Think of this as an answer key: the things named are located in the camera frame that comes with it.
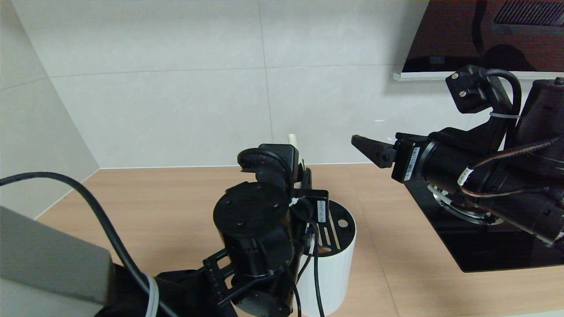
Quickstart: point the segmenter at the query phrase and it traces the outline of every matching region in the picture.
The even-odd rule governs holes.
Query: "wire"
[[[145,317],[156,317],[158,311],[158,284],[153,276],[147,273],[144,274],[149,281],[149,301],[147,303]]]
[[[313,210],[313,206],[311,205],[311,203],[304,197],[300,197],[299,200],[304,203],[306,205],[306,207],[310,210]],[[325,317],[325,313],[323,312],[323,303],[321,302],[321,292],[319,289],[319,230],[317,230],[317,224],[315,223],[315,221],[313,221],[313,219],[305,219],[302,215],[300,215],[299,213],[296,212],[296,210],[294,208],[290,208],[290,210],[294,213],[294,215],[296,215],[296,217],[298,217],[300,220],[305,221],[307,223],[310,224],[311,229],[314,232],[314,251],[313,251],[313,257],[314,257],[314,284],[315,284],[315,297],[317,299],[317,303],[318,303],[318,309],[319,309],[319,316],[320,317]]]
[[[287,194],[288,197],[291,197],[292,188],[294,187],[294,174],[292,173],[292,169],[290,168],[290,165],[288,165],[288,162],[286,162],[286,160],[282,156],[280,156],[278,153],[267,150],[265,148],[248,148],[241,151],[237,155],[237,163],[241,166],[246,166],[247,163],[244,161],[244,158],[248,155],[263,155],[276,160],[284,169],[285,180],[286,180],[286,184],[288,185]]]
[[[299,279],[302,277],[302,274],[306,271],[307,265],[310,263],[312,256],[313,256],[313,253],[311,253],[311,252],[307,254],[306,262],[303,264],[301,270],[298,273],[298,279],[296,280],[296,283],[299,282]]]
[[[486,155],[486,156],[478,159],[476,163],[468,165],[468,168],[473,170],[473,169],[477,168],[478,166],[484,165],[485,163],[488,163],[488,162],[491,162],[491,161],[495,161],[495,160],[499,160],[499,159],[505,159],[505,158],[517,156],[517,155],[522,155],[522,154],[526,154],[526,153],[529,153],[529,152],[534,152],[534,151],[537,151],[539,149],[545,148],[547,146],[551,146],[552,144],[554,144],[558,140],[560,140],[560,137],[554,137],[554,138],[550,138],[550,139],[547,139],[547,140],[541,140],[541,141],[538,141],[538,142],[525,144],[525,145],[519,146],[519,147],[512,147],[510,149],[505,149],[503,151],[494,152],[492,154]]]
[[[471,190],[467,190],[464,187],[460,187],[463,193],[468,196],[477,197],[477,198],[492,198],[492,197],[500,197],[500,196],[509,196],[517,193],[540,193],[546,190],[546,187],[543,188],[522,188],[520,190],[514,191],[506,191],[506,192],[473,192]]]
[[[318,309],[319,309],[319,316],[325,317],[325,313],[323,312],[323,303],[321,302],[321,293],[319,292],[319,244],[317,241],[319,239],[319,231],[315,231],[315,248],[314,248],[314,282],[315,282],[315,297],[317,297],[318,302]]]
[[[96,218],[100,222],[102,229],[108,236],[108,239],[112,244],[112,247],[116,251],[117,256],[120,258],[124,267],[129,271],[133,279],[145,291],[145,293],[147,293],[147,295],[150,296],[149,285],[148,282],[145,281],[144,274],[140,271],[137,264],[135,264],[129,252],[127,252],[127,249],[125,248],[123,242],[118,236],[116,229],[113,227],[112,222],[109,220],[108,215],[106,215],[104,209],[102,208],[96,197],[94,197],[94,195],[92,195],[92,193],[79,181],[59,173],[38,171],[31,173],[21,173],[21,174],[16,174],[2,178],[0,179],[0,187],[11,183],[19,182],[21,180],[27,180],[32,178],[50,178],[50,179],[58,180],[59,182],[63,182],[71,186],[74,190],[76,190],[82,196],[82,198],[86,200],[88,206],[90,206],[90,208],[96,215]],[[162,300],[159,301],[159,306],[170,317],[178,317],[177,314]]]
[[[292,273],[290,272],[290,268],[288,267],[288,265],[284,264],[284,269],[288,274],[288,277],[290,277],[290,283],[292,285],[292,289],[294,290],[294,295],[296,296],[296,306],[298,306],[298,317],[302,317],[302,302],[299,300],[298,287],[296,286],[297,282],[294,283],[294,276],[292,276]]]
[[[521,83],[519,83],[519,79],[517,77],[508,72],[504,71],[503,69],[486,69],[485,71],[478,72],[478,75],[481,79],[486,80],[487,77],[490,76],[498,76],[501,78],[506,79],[511,84],[511,88],[513,90],[513,105],[511,107],[511,114],[518,116],[521,112]],[[507,133],[505,136],[505,144],[504,149],[508,148],[509,144],[513,140],[515,136],[515,127],[517,126],[517,119],[507,119]]]

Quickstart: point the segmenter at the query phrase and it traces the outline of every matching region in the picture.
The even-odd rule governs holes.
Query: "barcode sticker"
[[[325,217],[325,201],[324,200],[318,200],[318,222],[325,222],[326,217]]]
[[[411,152],[411,159],[409,159],[409,165],[407,165],[406,176],[403,178],[403,181],[406,182],[411,179],[411,174],[413,174],[413,170],[415,168],[415,163],[417,162],[417,156],[419,155],[418,147],[413,148],[413,152]]]

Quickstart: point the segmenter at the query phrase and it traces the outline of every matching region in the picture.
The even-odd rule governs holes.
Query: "white cylinder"
[[[319,257],[319,293],[325,316],[334,313],[345,300],[349,286],[349,273],[353,261],[356,242],[356,223],[352,242],[339,253],[327,257]],[[307,256],[302,256],[299,268],[305,264]],[[308,317],[319,317],[317,297],[315,295],[314,259],[312,258],[298,282],[299,298],[302,313]]]

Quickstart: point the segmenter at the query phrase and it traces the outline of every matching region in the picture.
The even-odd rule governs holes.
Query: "wall tile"
[[[0,90],[47,78],[12,2],[0,5]]]
[[[256,1],[22,1],[49,76],[264,67]]]
[[[52,80],[101,168],[236,165],[272,140],[263,69]]]
[[[260,1],[267,67],[403,64],[429,1]]]
[[[83,181],[98,165],[49,79],[0,91],[0,177],[54,171]],[[2,205],[35,218],[70,188],[47,179],[2,187]]]
[[[306,163],[367,162],[354,134],[394,143],[396,132],[427,135],[464,129],[442,81],[396,82],[387,66],[268,69],[275,142],[298,135]]]

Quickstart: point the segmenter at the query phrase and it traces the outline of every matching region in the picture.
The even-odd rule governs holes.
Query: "black glass cooktop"
[[[433,225],[464,272],[508,270],[564,264],[559,250],[509,223],[473,224],[443,209],[425,182],[410,182],[407,190]]]

